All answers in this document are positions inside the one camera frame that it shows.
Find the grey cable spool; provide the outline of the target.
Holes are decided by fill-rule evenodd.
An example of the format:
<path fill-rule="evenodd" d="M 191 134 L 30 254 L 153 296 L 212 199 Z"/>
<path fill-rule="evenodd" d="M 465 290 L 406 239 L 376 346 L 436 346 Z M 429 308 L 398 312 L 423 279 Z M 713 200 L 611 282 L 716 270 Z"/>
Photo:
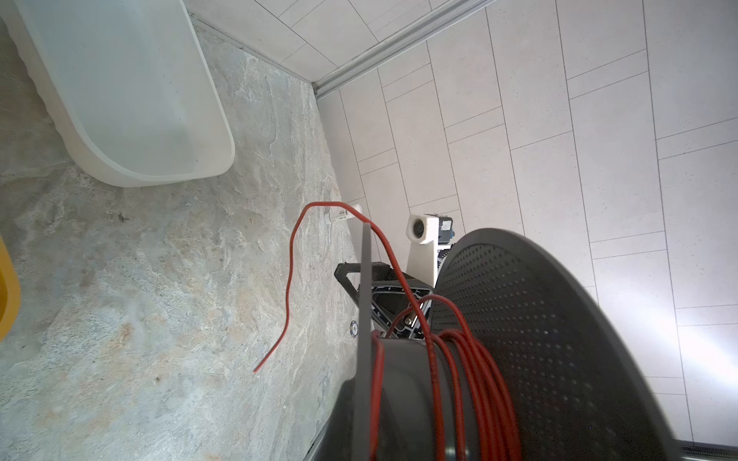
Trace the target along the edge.
<path fill-rule="evenodd" d="M 381 262 L 351 274 L 398 280 Z M 434 287 L 377 330 L 341 387 L 313 460 L 677 460 L 680 447 L 593 298 L 543 248 L 507 230 L 467 234 Z M 394 334 L 414 311 L 422 339 Z"/>

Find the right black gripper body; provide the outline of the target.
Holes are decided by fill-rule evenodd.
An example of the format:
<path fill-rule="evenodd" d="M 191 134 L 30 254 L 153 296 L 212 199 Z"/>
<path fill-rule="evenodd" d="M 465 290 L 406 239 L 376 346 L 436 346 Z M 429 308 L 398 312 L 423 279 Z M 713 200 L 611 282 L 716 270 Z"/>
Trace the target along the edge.
<path fill-rule="evenodd" d="M 377 330 L 387 332 L 395 318 L 411 303 L 397 280 L 375 280 L 372 284 L 372 320 Z M 422 339 L 424 333 L 414 311 L 402 316 L 394 334 L 400 338 Z"/>

